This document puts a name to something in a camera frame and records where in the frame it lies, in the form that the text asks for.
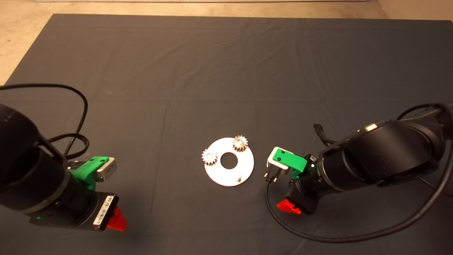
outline beige floor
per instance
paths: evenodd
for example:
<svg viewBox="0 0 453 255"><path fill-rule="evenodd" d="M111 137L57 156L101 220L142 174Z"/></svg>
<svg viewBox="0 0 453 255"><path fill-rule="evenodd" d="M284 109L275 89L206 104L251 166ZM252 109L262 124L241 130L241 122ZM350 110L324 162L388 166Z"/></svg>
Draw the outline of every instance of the beige floor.
<svg viewBox="0 0 453 255"><path fill-rule="evenodd" d="M415 0L416 5L408 2L409 0L299 3L35 3L32 0L0 0L0 85L6 82L54 13L453 19L451 0ZM430 7L427 2L436 2L437 6Z"/></svg>

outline white washer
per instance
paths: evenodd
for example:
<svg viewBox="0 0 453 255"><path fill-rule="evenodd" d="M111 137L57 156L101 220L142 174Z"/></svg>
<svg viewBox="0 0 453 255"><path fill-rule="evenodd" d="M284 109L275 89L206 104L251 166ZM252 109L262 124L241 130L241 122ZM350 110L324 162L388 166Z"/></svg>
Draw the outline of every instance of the white washer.
<svg viewBox="0 0 453 255"><path fill-rule="evenodd" d="M236 186L245 182L253 171L255 163L253 153L250 147L243 152L237 152L233 148L234 138L226 137L213 142L209 148L209 152L217 154L217 162L211 166L204 165L207 175L222 186ZM237 165L233 169L226 169L222 166L221 158L225 153L233 153L237 157Z"/></svg>

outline gray cloth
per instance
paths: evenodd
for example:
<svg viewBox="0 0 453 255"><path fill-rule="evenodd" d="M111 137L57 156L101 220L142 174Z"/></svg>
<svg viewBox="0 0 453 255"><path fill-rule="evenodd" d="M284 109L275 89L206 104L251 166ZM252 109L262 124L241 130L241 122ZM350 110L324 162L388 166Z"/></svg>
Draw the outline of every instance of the gray cloth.
<svg viewBox="0 0 453 255"><path fill-rule="evenodd" d="M81 159L117 159L98 190L120 196L129 225L123 233L43 228L0 208L0 253L451 254L451 198L394 235L323 244L271 218L263 174L274 146L317 154L314 123L340 139L419 103L451 103L452 69L450 21L54 15L8 84L63 83L88 97L82 134L91 146ZM82 110L57 89L0 100L47 137L72 132ZM239 134L254 171L239 186L219 186L201 152ZM427 179L435 184L440 173ZM271 186L273 204L287 178ZM431 192L419 181L368 187L324 197L313 216L278 214L309 233L355 235L401 221Z"/></svg>

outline barcode label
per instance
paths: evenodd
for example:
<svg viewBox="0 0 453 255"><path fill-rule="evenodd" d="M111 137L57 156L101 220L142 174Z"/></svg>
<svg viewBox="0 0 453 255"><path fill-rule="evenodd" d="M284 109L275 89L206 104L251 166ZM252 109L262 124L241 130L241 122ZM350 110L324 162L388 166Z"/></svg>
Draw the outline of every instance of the barcode label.
<svg viewBox="0 0 453 255"><path fill-rule="evenodd" d="M102 223L102 220L106 216L107 211L109 210L110 204L113 200L113 196L107 196L104 204L102 204L101 209L99 210L96 219L94 219L93 225L99 226Z"/></svg>

